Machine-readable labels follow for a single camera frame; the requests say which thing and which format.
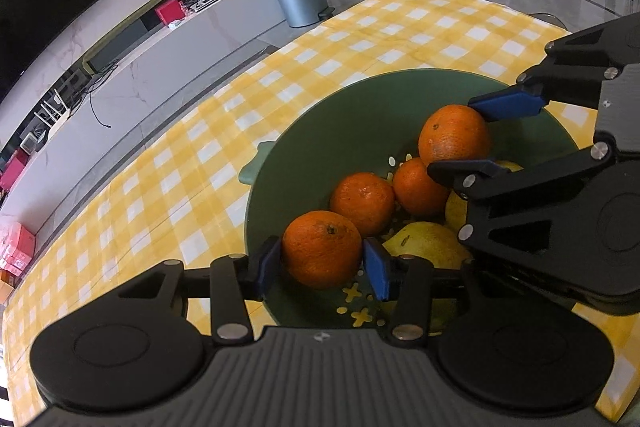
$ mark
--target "tablecloth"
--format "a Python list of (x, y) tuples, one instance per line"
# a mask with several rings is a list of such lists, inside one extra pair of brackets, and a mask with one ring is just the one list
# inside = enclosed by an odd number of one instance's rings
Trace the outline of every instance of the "tablecloth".
[[(237, 175), (259, 142), (276, 139), (337, 89), (380, 73), (450, 68), (512, 84), (564, 33), (484, 0), (365, 0), (222, 87), (116, 176), (15, 292), (3, 340), (17, 425), (43, 408), (28, 355), (48, 324), (164, 259), (205, 267), (244, 250), (249, 188)], [(562, 103), (549, 111), (578, 146), (592, 143), (594, 111)], [(258, 335), (273, 319), (261, 304), (247, 304)], [(188, 319), (209, 333), (208, 313), (201, 299), (190, 303)], [(588, 318), (599, 326), (614, 320)], [(598, 404), (610, 416), (638, 387), (640, 363), (625, 360), (626, 385), (606, 390)]]

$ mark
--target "ribbed gray panel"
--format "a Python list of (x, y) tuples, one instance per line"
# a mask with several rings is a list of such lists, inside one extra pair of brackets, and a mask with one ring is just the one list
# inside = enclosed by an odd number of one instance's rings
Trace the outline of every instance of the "ribbed gray panel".
[(126, 416), (82, 417), (56, 408), (33, 427), (604, 427), (595, 409), (512, 418), (468, 402), (420, 351), (373, 330), (268, 328), (257, 343), (225, 348), (203, 377), (168, 402)]

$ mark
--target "metal screw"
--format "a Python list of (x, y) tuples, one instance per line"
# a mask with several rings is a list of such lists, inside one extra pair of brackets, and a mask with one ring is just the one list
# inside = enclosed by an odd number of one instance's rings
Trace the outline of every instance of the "metal screw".
[(249, 330), (246, 326), (238, 323), (229, 323), (220, 326), (216, 333), (221, 339), (226, 341), (238, 341), (244, 339)]
[(602, 160), (609, 152), (609, 146), (605, 142), (596, 142), (591, 147), (591, 157), (594, 160)]
[(416, 341), (424, 335), (424, 330), (415, 324), (400, 324), (391, 331), (391, 334), (399, 341)]
[(460, 230), (458, 230), (458, 239), (460, 241), (466, 241), (467, 239), (469, 239), (469, 237), (471, 237), (473, 233), (474, 233), (473, 225), (465, 225)]
[(607, 68), (606, 70), (604, 70), (604, 78), (606, 78), (607, 80), (613, 80), (619, 74), (620, 72), (618, 71), (618, 68)]
[(462, 182), (462, 186), (465, 187), (465, 188), (469, 188), (474, 183), (476, 183), (476, 175), (475, 174), (469, 174), (465, 178), (465, 180)]

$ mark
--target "orange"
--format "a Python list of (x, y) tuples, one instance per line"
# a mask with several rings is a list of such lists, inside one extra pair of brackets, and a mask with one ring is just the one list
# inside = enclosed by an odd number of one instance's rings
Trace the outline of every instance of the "orange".
[(443, 212), (449, 197), (449, 189), (429, 177), (427, 166), (420, 158), (412, 158), (399, 166), (394, 174), (394, 192), (402, 208), (417, 217)]
[(425, 165), (439, 160), (479, 160), (491, 150), (482, 116), (466, 105), (446, 105), (433, 113), (418, 138)]
[(346, 217), (314, 210), (294, 219), (282, 236), (282, 262), (294, 279), (318, 290), (352, 279), (360, 267), (362, 239)]
[(379, 234), (391, 221), (396, 198), (386, 180), (371, 172), (357, 172), (338, 183), (329, 208), (349, 219), (360, 235), (367, 237)]

